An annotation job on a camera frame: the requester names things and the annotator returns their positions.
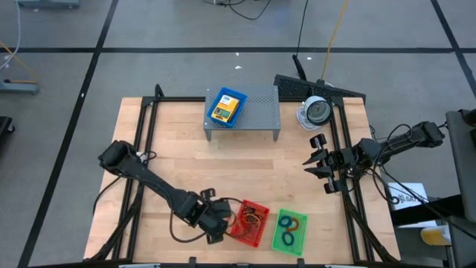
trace wooden tabletop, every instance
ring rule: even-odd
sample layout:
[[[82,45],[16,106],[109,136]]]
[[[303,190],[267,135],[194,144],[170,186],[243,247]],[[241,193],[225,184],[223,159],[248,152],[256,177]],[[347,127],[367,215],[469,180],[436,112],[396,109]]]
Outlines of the wooden tabletop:
[[[352,143],[370,137],[362,99],[346,98],[344,102]],[[140,104],[140,98],[122,100],[112,140],[133,143]],[[257,249],[229,237],[214,245],[207,245],[204,238],[193,243],[178,243],[169,233],[169,207],[160,196],[146,189],[134,262],[186,263],[190,256],[195,256],[199,263],[295,264],[295,256],[271,249],[277,213],[285,208],[308,216],[302,256],[307,264],[351,264],[341,194],[326,194],[326,180],[303,171],[302,163],[312,152],[309,139],[316,132],[305,131],[299,125],[296,119],[299,106],[300,103],[280,103],[282,129],[278,141],[273,141],[269,131],[217,131],[212,140],[207,141],[202,126],[204,103],[159,103],[152,142],[152,150],[158,157],[149,163],[151,171],[176,188],[197,193],[215,188],[218,197],[252,200],[270,208],[271,212]],[[142,147],[147,125],[145,123]],[[340,121],[337,125],[341,144],[344,144]],[[329,125],[320,131],[326,135],[326,147],[333,150]],[[102,188],[113,179],[113,175],[105,173]],[[120,181],[97,204],[85,258],[99,250],[118,224],[124,186],[125,180]],[[361,179],[361,189],[369,227],[389,253],[399,258],[387,203],[379,196],[370,176]],[[199,228],[188,227],[178,218],[173,226],[176,236],[182,239],[202,232]],[[357,225],[356,232],[360,256],[365,259]],[[121,256],[125,256],[128,239],[127,229]]]

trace red plastic tray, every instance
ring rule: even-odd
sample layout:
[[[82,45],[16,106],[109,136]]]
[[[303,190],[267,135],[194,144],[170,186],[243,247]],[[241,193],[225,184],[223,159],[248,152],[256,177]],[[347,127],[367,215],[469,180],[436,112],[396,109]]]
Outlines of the red plastic tray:
[[[242,204],[239,208],[237,219],[233,227],[231,227],[230,235],[234,236],[234,239],[245,243],[247,245],[257,248],[260,245],[261,237],[263,236],[263,231],[268,219],[269,208],[266,208],[262,205],[258,205],[248,200],[243,200],[247,207],[255,209],[255,214],[258,214],[262,217],[262,220],[259,226],[250,228],[250,223],[242,221],[242,213],[245,206]]]

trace green basket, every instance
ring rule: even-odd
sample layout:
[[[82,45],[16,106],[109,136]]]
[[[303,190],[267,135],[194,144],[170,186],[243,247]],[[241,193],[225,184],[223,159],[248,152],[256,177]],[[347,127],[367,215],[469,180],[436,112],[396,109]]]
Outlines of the green basket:
[[[286,227],[281,227],[279,225],[280,219],[283,216],[289,216],[291,218],[295,218],[299,221],[299,228],[295,231],[292,231],[292,235],[294,236],[294,243],[291,246],[287,246],[283,242],[283,233],[286,232]],[[307,216],[304,214],[299,214],[297,212],[288,211],[286,209],[280,209],[280,213],[276,219],[276,227],[274,228],[274,237],[273,237],[273,244],[271,245],[273,250],[288,253],[295,256],[302,256],[304,252],[304,240],[306,239],[306,225],[307,225]],[[295,223],[293,223],[288,228],[295,227]]]

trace concrete floor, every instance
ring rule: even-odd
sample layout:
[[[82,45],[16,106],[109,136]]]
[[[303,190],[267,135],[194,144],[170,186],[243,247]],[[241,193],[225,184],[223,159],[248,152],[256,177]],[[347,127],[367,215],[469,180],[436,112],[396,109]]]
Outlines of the concrete floor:
[[[247,1],[237,10],[252,16],[265,3]],[[200,0],[119,0],[104,47],[292,47],[304,3],[273,0],[260,19],[250,22]],[[439,3],[460,47],[476,47],[476,21],[471,19],[476,2]],[[93,48],[110,4],[82,0],[78,10],[23,10],[22,47]],[[327,46],[340,7],[341,1],[310,1],[301,45]],[[0,18],[0,40],[14,47],[12,1],[2,1]],[[428,0],[351,0],[334,46],[451,47]],[[270,85],[276,74],[297,77],[291,55],[101,54],[30,265],[82,259],[103,174],[97,156],[111,141],[121,98],[151,95],[156,83],[169,96],[202,96],[209,86]],[[17,129],[0,152],[0,267],[18,264],[92,54],[19,56],[40,77],[42,91],[0,95],[0,115],[13,117]],[[476,55],[464,56],[476,68]],[[309,80],[317,80],[324,57],[300,55]],[[27,77],[16,63],[4,76]],[[446,111],[476,104],[454,54],[332,54],[326,80],[367,94],[367,114],[379,137],[401,123],[442,123]],[[397,156],[387,167],[403,182],[422,182],[433,197],[459,192],[448,142]]]

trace white sticker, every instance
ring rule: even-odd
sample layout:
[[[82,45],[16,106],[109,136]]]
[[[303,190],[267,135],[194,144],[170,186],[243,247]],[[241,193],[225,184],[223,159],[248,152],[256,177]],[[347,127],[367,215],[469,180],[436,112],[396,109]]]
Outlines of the white sticker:
[[[230,104],[231,98],[228,97],[227,95],[223,95],[222,99],[220,100],[220,103],[223,103],[224,105]]]

